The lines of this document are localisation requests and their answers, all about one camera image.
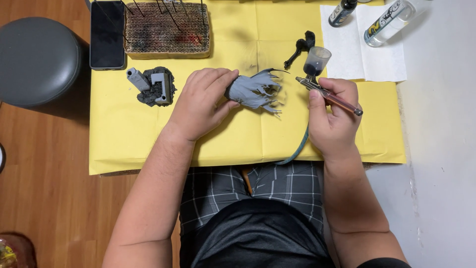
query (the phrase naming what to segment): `table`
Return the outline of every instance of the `table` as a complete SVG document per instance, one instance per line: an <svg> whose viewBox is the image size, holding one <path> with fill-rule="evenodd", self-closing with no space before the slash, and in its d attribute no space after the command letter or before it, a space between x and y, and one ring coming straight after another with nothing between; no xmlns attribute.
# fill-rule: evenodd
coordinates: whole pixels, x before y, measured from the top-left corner
<svg viewBox="0 0 476 268"><path fill-rule="evenodd" d="M177 100L186 78L197 69L225 67L253 75L265 68L282 69L307 30L323 46L319 6L338 1L204 0L211 26L211 49L205 59L132 60L127 68L144 71L164 66L172 71ZM372 1L382 5L382 0ZM192 165L238 165L288 158L298 147L308 121L308 91L295 81L303 77L302 53L287 73L276 74L282 85L281 117L240 107L217 129L197 142ZM364 162L405 163L396 84L357 81L364 116L356 144ZM89 173L140 169L174 105L149 107L140 103L139 91L126 71L92 71ZM308 141L298 160L322 160Z"/></svg>

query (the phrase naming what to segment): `smartphone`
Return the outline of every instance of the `smartphone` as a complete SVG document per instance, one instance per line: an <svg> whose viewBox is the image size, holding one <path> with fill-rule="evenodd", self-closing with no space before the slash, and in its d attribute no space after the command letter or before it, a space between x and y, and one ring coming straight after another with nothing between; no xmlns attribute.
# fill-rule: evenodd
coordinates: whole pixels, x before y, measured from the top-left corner
<svg viewBox="0 0 476 268"><path fill-rule="evenodd" d="M124 5L121 1L91 3L89 65L93 70L124 70Z"/></svg>

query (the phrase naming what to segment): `airbrush paint cup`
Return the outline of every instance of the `airbrush paint cup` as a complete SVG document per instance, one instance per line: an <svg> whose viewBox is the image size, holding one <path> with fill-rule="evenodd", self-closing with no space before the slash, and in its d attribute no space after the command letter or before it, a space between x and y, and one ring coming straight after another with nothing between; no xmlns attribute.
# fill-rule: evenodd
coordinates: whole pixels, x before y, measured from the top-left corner
<svg viewBox="0 0 476 268"><path fill-rule="evenodd" d="M332 53L322 47L312 47L304 63L304 72L310 77L320 76Z"/></svg>

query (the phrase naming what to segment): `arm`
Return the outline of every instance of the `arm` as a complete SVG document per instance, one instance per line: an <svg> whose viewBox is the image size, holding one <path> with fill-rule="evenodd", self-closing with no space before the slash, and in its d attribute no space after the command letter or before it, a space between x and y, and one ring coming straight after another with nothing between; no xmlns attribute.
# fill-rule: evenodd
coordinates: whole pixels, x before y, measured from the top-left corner
<svg viewBox="0 0 476 268"><path fill-rule="evenodd" d="M342 79L320 78L319 83L353 105L357 86ZM324 157L324 206L342 267L355 268L375 258L405 256L367 180L355 145L360 117L331 105L309 92L309 137Z"/></svg>
<svg viewBox="0 0 476 268"><path fill-rule="evenodd" d="M196 140L238 103L217 101L238 76L228 69L193 72L121 209L103 268L172 267L170 237Z"/></svg>

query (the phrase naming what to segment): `paint bottle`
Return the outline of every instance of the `paint bottle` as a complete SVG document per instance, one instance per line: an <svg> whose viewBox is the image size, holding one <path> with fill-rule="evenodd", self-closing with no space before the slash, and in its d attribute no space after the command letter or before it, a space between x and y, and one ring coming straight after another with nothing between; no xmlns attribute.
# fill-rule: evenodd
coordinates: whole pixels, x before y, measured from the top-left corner
<svg viewBox="0 0 476 268"><path fill-rule="evenodd" d="M357 0L342 0L329 16L329 24L339 27L357 7Z"/></svg>
<svg viewBox="0 0 476 268"><path fill-rule="evenodd" d="M426 11L432 0L397 0L364 32L364 40L371 47L379 47L418 15Z"/></svg>

